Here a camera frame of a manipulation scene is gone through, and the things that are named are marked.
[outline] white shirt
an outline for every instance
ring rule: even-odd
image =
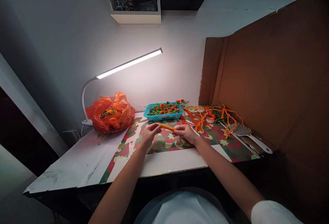
[[[160,210],[153,221],[145,216],[141,223],[229,224],[231,222],[208,200],[187,191],[181,192],[170,200],[159,204],[161,204]],[[301,224],[288,209],[273,201],[257,203],[252,209],[251,222],[252,224]]]

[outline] blue plastic basket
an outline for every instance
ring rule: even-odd
[[[147,113],[149,113],[149,110],[154,108],[155,105],[156,103],[149,104],[145,109],[144,117],[146,117],[149,122],[161,122],[164,120],[180,119],[181,114],[183,113],[183,110],[181,110],[179,113],[176,114],[160,114],[160,115],[148,116]]]

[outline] white desk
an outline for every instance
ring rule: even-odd
[[[106,171],[127,129],[114,135],[98,137],[95,130],[80,139],[69,151],[38,177],[24,193],[29,194],[97,185]],[[213,145],[231,161],[221,145]],[[113,182],[129,158],[116,161],[107,182]],[[146,155],[141,177],[206,167],[196,148]]]

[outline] desk lamp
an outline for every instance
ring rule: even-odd
[[[112,69],[110,69],[110,70],[108,70],[108,71],[105,71],[105,72],[103,72],[103,73],[100,73],[99,75],[96,75],[94,78],[92,78],[92,79],[90,79],[89,81],[87,81],[87,82],[85,83],[85,85],[83,86],[83,88],[82,88],[82,92],[81,92],[81,104],[82,104],[82,110],[83,110],[83,114],[85,115],[85,120],[82,121],[82,123],[83,123],[84,125],[93,125],[93,122],[92,122],[90,119],[88,119],[88,116],[87,116],[87,113],[86,113],[86,108],[85,108],[85,102],[84,102],[85,90],[86,90],[86,87],[88,86],[88,84],[89,84],[90,82],[92,82],[92,81],[94,81],[94,80],[102,79],[102,78],[104,78],[104,77],[106,77],[106,76],[108,76],[108,75],[111,75],[111,74],[113,74],[113,73],[115,73],[115,72],[117,72],[117,71],[123,70],[123,69],[125,69],[125,68],[127,68],[127,67],[129,67],[129,66],[132,66],[132,65],[137,64],[137,63],[139,63],[139,62],[142,62],[142,61],[144,61],[144,60],[146,60],[146,59],[149,59],[149,58],[152,58],[152,57],[154,57],[154,56],[157,56],[157,55],[159,55],[159,54],[161,54],[161,53],[162,53],[162,49],[159,48],[159,49],[157,49],[157,50],[155,50],[155,51],[149,52],[148,54],[145,54],[145,55],[143,55],[143,56],[140,56],[140,57],[138,57],[138,58],[135,58],[135,59],[133,59],[133,60],[130,60],[130,61],[126,62],[126,63],[123,63],[123,64],[121,64],[121,65],[119,65],[119,66],[117,66],[117,67],[114,67],[114,68],[112,68]]]

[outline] wall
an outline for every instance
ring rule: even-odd
[[[57,155],[61,157],[68,150],[67,145],[1,54],[0,88],[6,92],[12,102],[19,108],[26,117],[26,121],[31,123]]]
[[[52,211],[22,195],[37,177],[0,145],[1,223],[52,223]]]
[[[205,0],[198,12],[164,11],[160,25],[119,25],[106,0],[0,0],[0,51],[61,132],[81,127],[88,79],[159,47],[162,55],[91,83],[86,106],[116,91],[133,106],[196,105],[206,37],[230,35],[292,1]]]

